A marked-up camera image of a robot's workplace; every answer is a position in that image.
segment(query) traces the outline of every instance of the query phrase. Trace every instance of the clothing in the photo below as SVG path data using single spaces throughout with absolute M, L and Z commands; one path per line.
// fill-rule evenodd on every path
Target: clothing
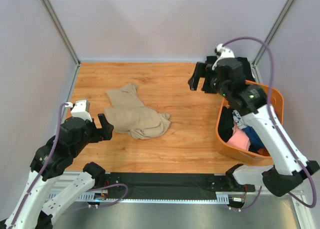
M 258 151 L 256 149 L 264 148 L 265 145 L 261 141 L 260 137 L 256 133 L 256 131 L 251 127 L 246 125 L 243 118 L 239 114 L 237 110 L 234 110 L 232 113 L 233 120 L 236 123 L 236 125 L 245 132 L 245 134 L 249 137 L 251 144 L 255 147 L 255 151 Z
M 221 110 L 220 121 L 218 125 L 218 133 L 220 138 L 227 142 L 233 135 L 233 127 L 234 127 L 234 119 L 233 119 L 233 109 L 223 107 Z
M 251 143 L 246 133 L 243 130 L 241 130 L 236 123 L 234 123 L 234 127 L 232 128 L 232 130 L 233 135 L 228 140 L 227 144 L 248 151 Z
M 170 127 L 170 114 L 146 107 L 137 95 L 138 87 L 128 83 L 120 89 L 108 90 L 113 107 L 104 109 L 105 116 L 117 133 L 142 140 L 160 137 Z

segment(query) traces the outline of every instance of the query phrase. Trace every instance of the wooden tabletop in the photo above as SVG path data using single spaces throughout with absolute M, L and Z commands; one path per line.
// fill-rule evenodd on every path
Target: wooden tabletop
M 110 141 L 88 144 L 67 171 L 82 171 L 95 162 L 107 172 L 225 173 L 241 163 L 215 151 L 222 97 L 201 91 L 203 80 L 190 91 L 187 81 L 194 69 L 194 63 L 83 63 L 72 102 L 90 101 L 97 127 L 97 115 L 111 107 L 106 90 L 127 83 L 139 84 L 137 93 L 146 107 L 170 113 L 171 126 L 165 135 L 148 140 L 114 132 Z

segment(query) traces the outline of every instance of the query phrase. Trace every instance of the orange laundry basket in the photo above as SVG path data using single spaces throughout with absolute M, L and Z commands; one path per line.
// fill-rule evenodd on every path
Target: orange laundry basket
M 264 92 L 266 94 L 268 93 L 269 86 L 267 86 L 267 85 L 255 83 L 255 82 L 248 81 L 248 80 L 246 81 L 246 83 L 260 85 L 262 87 L 262 89 L 264 90 Z M 279 121 L 281 122 L 281 124 L 283 124 L 283 121 L 284 121 L 284 98 L 283 98 L 282 94 L 277 89 L 274 89 L 274 88 L 272 89 L 271 103 L 274 107 L 274 110 L 278 116 Z M 223 108 L 223 106 L 227 106 L 227 105 L 228 105 L 228 101 L 224 98 L 221 103 L 218 120 L 217 120 L 217 123 L 215 126 L 215 134 L 218 139 L 218 140 L 216 140 L 216 145 L 215 145 L 217 151 L 222 155 L 225 155 L 225 156 L 228 156 L 228 157 L 231 157 L 234 159 L 238 159 L 240 161 L 243 161 L 243 162 L 249 163 L 249 164 L 254 164 L 254 163 L 260 162 L 262 160 L 271 159 L 271 156 L 269 155 L 267 149 L 265 149 L 265 148 L 260 149 L 259 150 L 260 154 L 257 154 L 257 153 L 251 152 L 251 151 L 245 151 L 243 149 L 230 146 L 221 139 L 221 137 L 219 136 L 219 133 L 218 133 L 218 126 L 219 126 L 219 122 L 220 122 L 222 108 Z

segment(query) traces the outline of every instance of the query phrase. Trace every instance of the beige cloth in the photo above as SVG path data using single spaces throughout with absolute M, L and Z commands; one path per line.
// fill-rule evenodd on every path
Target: beige cloth
M 130 134 L 134 139 L 160 137 L 170 127 L 169 113 L 157 113 L 146 107 L 137 95 L 138 85 L 128 83 L 120 89 L 108 90 L 113 107 L 105 108 L 108 122 L 117 133 Z

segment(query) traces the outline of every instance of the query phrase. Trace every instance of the white wall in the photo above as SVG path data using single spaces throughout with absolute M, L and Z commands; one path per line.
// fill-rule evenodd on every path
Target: white wall
M 0 0 L 0 221 L 13 211 L 36 150 L 54 135 L 75 73 L 40 0 Z
M 271 43 L 275 57 L 274 86 L 284 95 L 284 127 L 297 147 L 320 163 L 320 4 L 297 0 Z M 264 55 L 258 64 L 269 82 L 270 64 Z M 320 193 L 320 172 L 314 175 Z M 304 188 L 310 195 L 309 182 Z M 312 210 L 320 226 L 320 202 Z
M 265 39 L 286 0 L 50 0 L 82 61 L 195 62 Z M 254 59 L 259 45 L 232 45 Z

